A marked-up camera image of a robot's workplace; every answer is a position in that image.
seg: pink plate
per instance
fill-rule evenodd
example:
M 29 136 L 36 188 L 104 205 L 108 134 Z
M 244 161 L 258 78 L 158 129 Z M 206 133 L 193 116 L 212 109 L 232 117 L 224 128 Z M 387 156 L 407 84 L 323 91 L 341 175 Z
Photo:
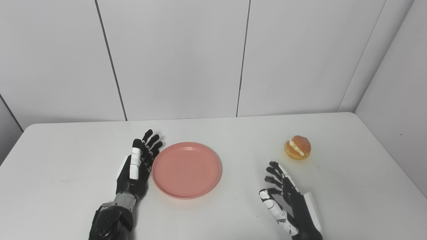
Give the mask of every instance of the pink plate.
M 153 180 L 165 194 L 179 199 L 200 197 L 221 176 L 215 152 L 200 143 L 176 143 L 160 152 L 153 164 Z

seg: robot finger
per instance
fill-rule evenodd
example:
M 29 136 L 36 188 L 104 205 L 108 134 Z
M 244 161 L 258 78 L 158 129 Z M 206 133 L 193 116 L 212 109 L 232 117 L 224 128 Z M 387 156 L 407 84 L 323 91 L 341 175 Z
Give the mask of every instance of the robot finger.
M 268 190 L 268 192 L 270 193 L 270 194 L 277 194 L 277 195 L 280 195 L 280 196 L 282 196 L 282 198 L 283 198 L 283 200 L 285 200 L 285 202 L 290 206 L 290 207 L 292 207 L 292 204 L 291 204 L 291 199 L 289 198 L 289 195 L 288 195 L 288 193 L 287 192 L 284 192 L 283 190 L 279 190 L 279 189 L 277 189 L 277 188 L 267 188 L 267 190 Z
M 292 222 L 294 219 L 288 212 L 283 211 L 282 206 L 274 199 L 268 189 L 262 189 L 259 192 L 260 198 L 264 205 L 270 211 L 276 222 L 287 232 L 289 235 L 294 236 L 298 234 L 298 229 Z
M 141 153 L 143 149 L 142 140 L 136 138 L 132 144 L 132 154 L 129 167 L 129 178 L 137 180 L 139 177 L 139 166 L 141 165 Z
M 145 134 L 144 137 L 142 138 L 143 143 L 147 143 L 148 139 L 151 137 L 151 135 L 153 135 L 153 130 L 149 129 Z
M 276 195 L 280 195 L 280 196 L 283 194 L 282 190 L 274 188 L 274 187 L 267 188 L 266 190 L 269 194 L 276 194 Z
M 160 139 L 159 134 L 154 135 L 151 137 L 150 141 L 147 143 L 147 147 L 151 148 L 155 142 L 157 142 Z
M 154 150 L 159 150 L 159 148 L 161 148 L 163 146 L 162 141 L 158 141 L 156 144 L 154 144 L 154 146 L 150 149 L 151 152 L 153 152 Z
M 276 185 L 276 186 L 278 186 L 279 188 L 282 188 L 282 183 L 281 183 L 281 182 L 279 182 L 279 181 L 277 181 L 274 177 L 266 176 L 266 177 L 264 178 L 264 180 L 265 180 L 266 182 L 269 182 L 269 183 L 275 184 L 275 185 Z
M 276 176 L 277 179 L 279 179 L 280 181 L 282 180 L 282 176 L 272 167 L 268 167 L 266 168 L 267 172 L 270 174 L 273 174 L 274 176 Z
M 276 171 L 279 172 L 279 174 L 282 176 L 282 182 L 285 177 L 289 179 L 289 181 L 292 183 L 294 188 L 299 192 L 298 188 L 296 187 L 295 183 L 292 181 L 292 178 L 289 176 L 288 172 L 277 162 L 271 161 L 270 166 L 272 166 Z

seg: cream filling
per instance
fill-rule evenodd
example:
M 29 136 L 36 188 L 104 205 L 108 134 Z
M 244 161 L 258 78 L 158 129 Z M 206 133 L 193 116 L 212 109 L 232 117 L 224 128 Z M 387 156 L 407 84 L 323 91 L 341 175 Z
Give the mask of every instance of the cream filling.
M 304 156 L 304 152 L 301 151 L 301 149 L 299 149 L 298 146 L 295 145 L 295 143 L 292 141 L 292 138 L 289 139 L 289 145 L 295 150 L 297 151 L 301 156 Z

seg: panel seam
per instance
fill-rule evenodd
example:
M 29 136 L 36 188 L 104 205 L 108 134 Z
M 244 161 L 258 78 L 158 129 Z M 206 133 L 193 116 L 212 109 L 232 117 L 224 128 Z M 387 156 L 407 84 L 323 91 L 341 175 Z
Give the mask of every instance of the panel seam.
M 12 116 L 13 120 L 15 120 L 16 124 L 18 125 L 19 129 L 24 132 L 21 125 L 19 124 L 18 120 L 16 119 L 15 115 L 12 113 L 12 110 L 10 110 L 10 107 L 7 105 L 6 101 L 4 100 L 3 96 L 0 94 L 0 99 L 6 106 L 7 110 L 9 111 L 10 115 Z
M 249 13 L 251 12 L 251 1 L 252 1 L 252 0 L 249 0 L 249 6 L 248 6 L 248 18 L 246 19 L 245 43 L 243 44 L 242 68 L 241 68 L 241 70 L 240 70 L 240 83 L 239 83 L 239 94 L 238 94 L 238 96 L 237 96 L 236 117 L 237 117 L 237 115 L 239 114 L 240 90 L 242 89 L 243 64 L 245 63 L 246 39 L 247 39 L 247 37 L 248 37 L 248 25 L 249 25 Z
M 111 63 L 111 68 L 113 70 L 114 80 L 116 81 L 117 92 L 119 94 L 120 103 L 122 105 L 123 115 L 125 116 L 125 121 L 127 121 L 128 117 L 126 115 L 125 105 L 123 104 L 122 93 L 120 91 L 119 81 L 117 80 L 116 70 L 114 68 L 114 63 L 113 63 L 113 58 L 111 56 L 110 46 L 108 44 L 107 35 L 105 33 L 104 23 L 103 23 L 102 17 L 101 17 L 101 11 L 99 10 L 98 0 L 95 0 L 95 6 L 97 7 L 99 22 L 101 23 L 102 34 L 104 35 L 105 45 L 107 47 L 108 56 L 110 58 L 110 63 Z
M 362 54 L 361 54 L 361 55 L 360 55 L 360 57 L 359 57 L 359 60 L 357 61 L 356 67 L 354 68 L 353 74 L 351 75 L 351 79 L 350 79 L 350 81 L 348 82 L 347 88 L 346 88 L 346 90 L 345 90 L 345 92 L 344 92 L 344 95 L 343 95 L 343 96 L 342 96 L 342 98 L 341 98 L 341 101 L 340 101 L 340 102 L 339 102 L 339 104 L 338 104 L 338 108 L 336 109 L 336 112 L 338 112 L 339 107 L 341 106 L 342 101 L 344 100 L 344 97 L 345 97 L 345 95 L 347 94 L 348 87 L 350 86 L 351 82 L 353 81 L 353 78 L 354 78 L 354 75 L 355 75 L 355 73 L 356 73 L 356 70 L 357 70 L 357 68 L 359 67 L 360 60 L 362 59 L 363 54 L 365 53 L 366 47 L 368 46 L 369 40 L 371 39 L 371 36 L 372 36 L 372 33 L 374 32 L 375 27 L 377 26 L 378 19 L 380 19 L 381 13 L 383 12 L 383 9 L 384 9 L 384 6 L 386 5 L 386 2 L 387 2 L 387 0 L 385 0 L 385 1 L 384 1 L 383 6 L 381 7 L 381 10 L 380 10 L 380 13 L 378 14 L 377 20 L 375 21 L 375 24 L 374 24 L 374 27 L 372 28 L 371 34 L 369 34 L 369 38 L 368 38 L 368 40 L 366 41 L 365 47 L 363 48 L 363 51 L 362 51 Z

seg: white finger segment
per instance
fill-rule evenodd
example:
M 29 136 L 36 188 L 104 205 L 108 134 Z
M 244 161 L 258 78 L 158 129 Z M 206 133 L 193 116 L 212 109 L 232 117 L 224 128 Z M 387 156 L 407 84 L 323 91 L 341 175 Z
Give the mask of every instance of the white finger segment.
M 129 178 L 138 180 L 139 178 L 139 165 L 141 165 L 141 149 L 132 147 L 131 165 L 129 169 Z
M 287 212 L 280 209 L 276 200 L 271 199 L 267 189 L 260 191 L 260 197 L 271 215 L 273 215 L 276 222 L 285 230 L 285 232 L 291 236 L 298 234 L 298 229 L 288 221 Z

